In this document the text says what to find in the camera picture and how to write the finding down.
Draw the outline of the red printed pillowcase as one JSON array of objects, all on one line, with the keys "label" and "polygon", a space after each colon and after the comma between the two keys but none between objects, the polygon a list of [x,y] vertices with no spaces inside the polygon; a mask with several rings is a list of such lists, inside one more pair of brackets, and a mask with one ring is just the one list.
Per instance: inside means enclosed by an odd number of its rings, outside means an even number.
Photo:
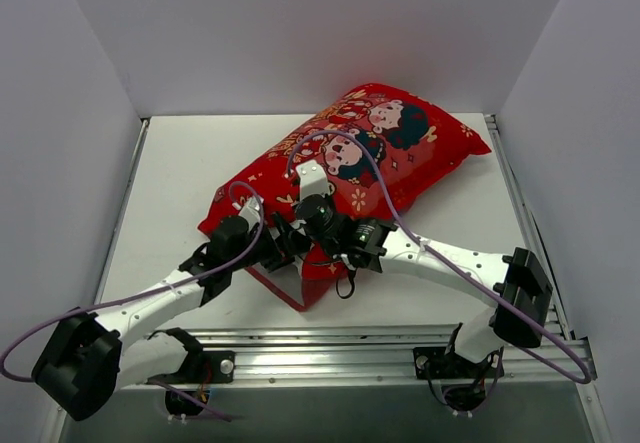
[{"label": "red printed pillowcase", "polygon": [[389,219],[469,156],[490,153],[481,136],[443,109],[380,83],[358,86],[304,122],[236,175],[267,215],[294,218],[299,190],[288,165],[309,159],[328,177],[337,209]]}]

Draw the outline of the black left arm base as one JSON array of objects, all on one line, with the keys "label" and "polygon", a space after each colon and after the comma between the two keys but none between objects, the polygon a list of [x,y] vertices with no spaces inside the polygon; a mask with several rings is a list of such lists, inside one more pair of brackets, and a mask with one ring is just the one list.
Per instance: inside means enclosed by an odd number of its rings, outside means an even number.
[{"label": "black left arm base", "polygon": [[236,353],[231,350],[205,350],[196,363],[193,384],[219,385],[234,381]]}]

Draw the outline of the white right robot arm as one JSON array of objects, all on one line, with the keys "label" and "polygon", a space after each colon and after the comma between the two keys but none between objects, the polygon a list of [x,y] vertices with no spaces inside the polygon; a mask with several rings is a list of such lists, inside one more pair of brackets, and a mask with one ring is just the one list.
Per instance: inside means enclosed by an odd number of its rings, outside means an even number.
[{"label": "white right robot arm", "polygon": [[533,252],[517,247],[510,255],[482,253],[410,238],[391,221],[342,214],[318,194],[304,198],[295,216],[305,234],[351,273],[415,276],[481,301],[484,310],[459,326],[443,353],[453,374],[469,374],[505,344],[540,346],[552,285]]}]

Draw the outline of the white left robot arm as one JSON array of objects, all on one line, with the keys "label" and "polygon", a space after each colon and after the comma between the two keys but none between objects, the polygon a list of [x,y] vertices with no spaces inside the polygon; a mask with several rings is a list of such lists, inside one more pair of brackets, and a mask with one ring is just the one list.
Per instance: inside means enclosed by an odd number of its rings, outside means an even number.
[{"label": "white left robot arm", "polygon": [[204,364],[201,345],[163,324],[219,296],[238,270],[290,264],[299,234],[280,216],[274,222],[269,229],[226,217],[207,242],[146,291],[112,307],[71,311],[55,327],[32,379],[76,421],[94,415],[124,386],[160,375],[194,380]]}]

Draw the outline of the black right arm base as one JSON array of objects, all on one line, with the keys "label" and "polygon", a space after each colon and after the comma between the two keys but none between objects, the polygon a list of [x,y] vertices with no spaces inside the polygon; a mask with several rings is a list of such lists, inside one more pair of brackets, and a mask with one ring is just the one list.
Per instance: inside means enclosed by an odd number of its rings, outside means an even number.
[{"label": "black right arm base", "polygon": [[481,380],[504,376],[496,352],[492,354],[493,359],[486,357],[480,363],[470,362],[444,346],[415,347],[412,353],[415,375],[420,380]]}]

